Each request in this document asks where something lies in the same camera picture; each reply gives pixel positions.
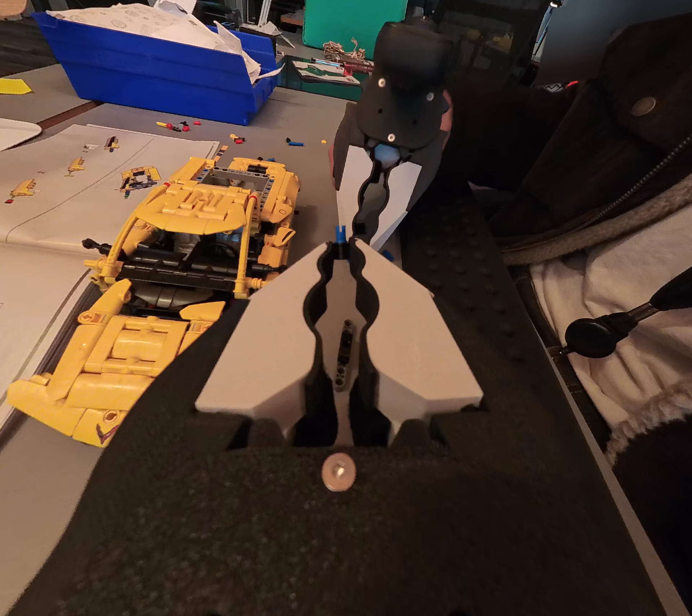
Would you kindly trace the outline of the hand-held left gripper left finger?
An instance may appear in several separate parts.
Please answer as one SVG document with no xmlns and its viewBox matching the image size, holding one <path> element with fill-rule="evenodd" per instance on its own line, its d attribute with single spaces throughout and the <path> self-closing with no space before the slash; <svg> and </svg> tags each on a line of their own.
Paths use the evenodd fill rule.
<svg viewBox="0 0 692 616">
<path fill-rule="evenodd" d="M 333 243 L 323 243 L 257 291 L 195 406 L 274 421 L 297 445 L 332 445 L 336 407 L 316 329 L 327 309 Z"/>
</svg>

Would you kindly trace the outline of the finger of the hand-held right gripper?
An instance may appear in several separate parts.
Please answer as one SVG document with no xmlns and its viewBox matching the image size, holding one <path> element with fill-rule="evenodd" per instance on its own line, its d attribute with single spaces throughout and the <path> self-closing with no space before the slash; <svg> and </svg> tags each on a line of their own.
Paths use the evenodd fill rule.
<svg viewBox="0 0 692 616">
<path fill-rule="evenodd" d="M 373 231 L 368 231 L 368 244 L 373 250 L 380 250 L 385 245 L 408 213 L 421 170 L 419 164 L 400 163 L 387 172 L 383 185 L 384 200 L 374 210 L 370 225 Z"/>
<path fill-rule="evenodd" d="M 350 145 L 341 183 L 336 191 L 339 226 L 343 228 L 345 238 L 351 238 L 354 234 L 354 225 L 373 169 L 374 162 L 368 151 L 363 147 Z"/>
</svg>

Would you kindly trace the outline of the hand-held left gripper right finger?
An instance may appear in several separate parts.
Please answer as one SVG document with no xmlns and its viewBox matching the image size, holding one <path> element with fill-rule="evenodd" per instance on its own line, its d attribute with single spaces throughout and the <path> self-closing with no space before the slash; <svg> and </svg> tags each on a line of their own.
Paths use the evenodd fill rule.
<svg viewBox="0 0 692 616">
<path fill-rule="evenodd" d="M 482 390 L 433 295 L 362 240 L 350 241 L 359 336 L 350 392 L 355 442 L 391 442 L 408 420 L 479 406 Z"/>
</svg>

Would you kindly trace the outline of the dark grey brick beam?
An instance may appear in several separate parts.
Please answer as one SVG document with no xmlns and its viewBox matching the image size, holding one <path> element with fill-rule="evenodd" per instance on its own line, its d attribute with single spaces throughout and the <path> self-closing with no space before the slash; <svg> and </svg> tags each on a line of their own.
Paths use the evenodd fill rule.
<svg viewBox="0 0 692 616">
<path fill-rule="evenodd" d="M 336 374 L 334 378 L 334 390 L 338 393 L 344 391 L 349 382 L 351 353 L 354 340 L 354 324 L 346 319 L 342 326 L 341 338 L 336 357 Z"/>
</svg>

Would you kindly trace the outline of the yellow toy brick car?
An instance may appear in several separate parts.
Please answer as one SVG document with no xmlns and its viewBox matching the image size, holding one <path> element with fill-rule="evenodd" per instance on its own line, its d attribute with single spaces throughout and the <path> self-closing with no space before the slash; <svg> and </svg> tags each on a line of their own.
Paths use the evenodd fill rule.
<svg viewBox="0 0 692 616">
<path fill-rule="evenodd" d="M 287 268 L 300 191 L 283 163 L 192 157 L 86 260 L 99 297 L 76 316 L 52 372 L 9 385 L 14 409 L 105 447 L 136 400 L 232 301 Z"/>
</svg>

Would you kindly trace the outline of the instruction booklet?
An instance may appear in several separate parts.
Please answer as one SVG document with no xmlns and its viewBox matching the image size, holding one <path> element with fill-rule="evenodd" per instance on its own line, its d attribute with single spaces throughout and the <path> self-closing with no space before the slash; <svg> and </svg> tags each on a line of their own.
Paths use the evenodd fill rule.
<svg viewBox="0 0 692 616">
<path fill-rule="evenodd" d="M 97 259 L 82 240 L 113 242 L 150 187 L 128 197 L 122 174 L 153 167 L 160 185 L 191 157 L 218 154 L 216 140 L 182 139 L 94 125 L 1 153 L 1 425 L 7 389 L 46 363 L 84 297 Z"/>
</svg>

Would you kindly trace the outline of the grey desk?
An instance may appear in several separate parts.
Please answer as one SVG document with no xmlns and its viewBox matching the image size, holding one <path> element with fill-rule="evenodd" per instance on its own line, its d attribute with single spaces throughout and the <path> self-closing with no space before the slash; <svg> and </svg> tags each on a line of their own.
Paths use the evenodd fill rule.
<svg viewBox="0 0 692 616">
<path fill-rule="evenodd" d="M 303 251 L 308 241 L 317 242 L 318 233 L 327 233 L 328 224 L 336 222 L 336 213 L 328 211 L 324 181 L 327 158 L 322 139 L 330 139 L 345 111 L 345 100 L 316 94 L 276 88 L 256 116 L 248 133 L 250 150 L 255 155 L 278 150 L 279 137 L 298 136 L 305 139 L 306 154 L 289 156 L 298 165 L 308 165 L 308 205 L 316 205 L 318 213 L 310 213 L 312 231 L 305 234 Z M 44 132 L 40 139 L 61 133 L 72 125 L 115 126 L 126 130 L 155 134 L 158 112 L 127 108 L 112 104 L 92 106 L 86 103 L 55 114 L 41 122 Z M 231 133 L 239 133 L 232 125 L 205 121 L 192 135 L 193 139 L 229 142 Z M 1 432 L 1 614 L 6 615 L 42 567 L 57 540 L 65 530 L 80 495 L 95 466 L 100 451 L 67 439 L 25 415 L 12 414 Z M 644 566 L 667 615 L 687 615 L 661 561 L 624 493 L 610 472 L 604 472 L 618 509 L 623 515 Z"/>
</svg>

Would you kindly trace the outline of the small wooden model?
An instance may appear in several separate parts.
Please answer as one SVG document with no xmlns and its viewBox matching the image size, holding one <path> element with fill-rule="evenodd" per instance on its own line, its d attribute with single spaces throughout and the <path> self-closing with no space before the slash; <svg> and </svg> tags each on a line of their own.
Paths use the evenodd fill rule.
<svg viewBox="0 0 692 616">
<path fill-rule="evenodd" d="M 340 43 L 329 41 L 323 44 L 324 59 L 334 63 L 364 63 L 372 62 L 366 58 L 363 48 L 359 47 L 357 40 L 351 40 L 353 48 L 347 51 Z"/>
</svg>

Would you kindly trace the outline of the black mesh office chair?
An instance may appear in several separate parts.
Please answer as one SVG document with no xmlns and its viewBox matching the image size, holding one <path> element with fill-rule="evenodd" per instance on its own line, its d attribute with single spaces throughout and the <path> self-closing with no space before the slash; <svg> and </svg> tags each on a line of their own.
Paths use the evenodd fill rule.
<svg viewBox="0 0 692 616">
<path fill-rule="evenodd" d="M 448 76 L 485 76 L 519 84 L 554 1 L 439 0 L 432 20 L 454 42 Z"/>
</svg>

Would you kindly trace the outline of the scattered small brick pins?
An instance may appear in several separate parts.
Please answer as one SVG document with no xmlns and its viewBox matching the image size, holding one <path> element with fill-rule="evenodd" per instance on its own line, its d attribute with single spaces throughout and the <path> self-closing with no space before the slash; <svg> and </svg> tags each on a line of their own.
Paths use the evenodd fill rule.
<svg viewBox="0 0 692 616">
<path fill-rule="evenodd" d="M 190 125 L 186 121 L 182 121 L 178 124 L 172 124 L 170 122 L 157 121 L 156 125 L 160 128 L 166 128 L 168 130 L 175 131 L 177 133 L 187 133 L 190 131 Z M 233 134 L 230 135 L 230 138 L 235 144 L 242 144 L 247 140 L 245 137 L 240 137 L 240 136 L 233 135 Z M 287 137 L 285 139 L 285 143 L 289 146 L 303 147 L 305 145 L 304 142 L 294 141 L 290 137 Z"/>
</svg>

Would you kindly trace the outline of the person's white shirt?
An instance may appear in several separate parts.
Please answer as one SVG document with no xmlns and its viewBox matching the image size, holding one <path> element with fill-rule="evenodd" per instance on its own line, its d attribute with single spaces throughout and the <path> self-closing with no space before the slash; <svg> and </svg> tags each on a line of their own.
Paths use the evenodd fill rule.
<svg viewBox="0 0 692 616">
<path fill-rule="evenodd" d="M 664 227 L 532 265 L 550 327 L 563 336 L 575 319 L 635 308 L 688 269 L 689 227 Z M 610 428 L 606 456 L 614 465 L 637 435 L 691 414 L 691 310 L 646 319 L 606 358 L 570 355 L 567 363 Z"/>
</svg>

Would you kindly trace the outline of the blue plastic bin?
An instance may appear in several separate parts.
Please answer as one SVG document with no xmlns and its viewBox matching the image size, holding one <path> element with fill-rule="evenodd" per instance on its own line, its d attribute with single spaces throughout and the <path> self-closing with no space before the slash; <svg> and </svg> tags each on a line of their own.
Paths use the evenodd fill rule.
<svg viewBox="0 0 692 616">
<path fill-rule="evenodd" d="M 82 99 L 247 126 L 279 80 L 252 84 L 233 54 L 32 17 Z"/>
</svg>

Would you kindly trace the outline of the white printed paper bags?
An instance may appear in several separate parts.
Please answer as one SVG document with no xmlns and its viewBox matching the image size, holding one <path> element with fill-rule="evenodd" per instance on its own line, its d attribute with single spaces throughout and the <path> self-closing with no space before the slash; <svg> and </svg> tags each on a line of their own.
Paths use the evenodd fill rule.
<svg viewBox="0 0 692 616">
<path fill-rule="evenodd" d="M 48 15 L 62 21 L 238 55 L 243 58 L 253 84 L 267 76 L 280 74 L 281 67 L 262 69 L 260 63 L 241 47 L 241 40 L 219 22 L 214 22 L 216 32 L 212 32 L 192 14 L 196 2 L 197 0 L 157 0 L 153 6 L 117 4 L 107 8 L 66 9 L 48 12 Z"/>
</svg>

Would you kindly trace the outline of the wooden document stand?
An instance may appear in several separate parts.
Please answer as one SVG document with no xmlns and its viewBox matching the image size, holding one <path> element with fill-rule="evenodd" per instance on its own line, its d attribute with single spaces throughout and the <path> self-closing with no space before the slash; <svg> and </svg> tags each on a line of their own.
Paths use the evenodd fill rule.
<svg viewBox="0 0 692 616">
<path fill-rule="evenodd" d="M 1 21 L 17 20 L 25 12 L 27 5 L 28 0 L 1 0 Z M 39 136 L 41 132 L 42 128 L 38 124 L 1 118 L 1 150 L 23 144 Z"/>
</svg>

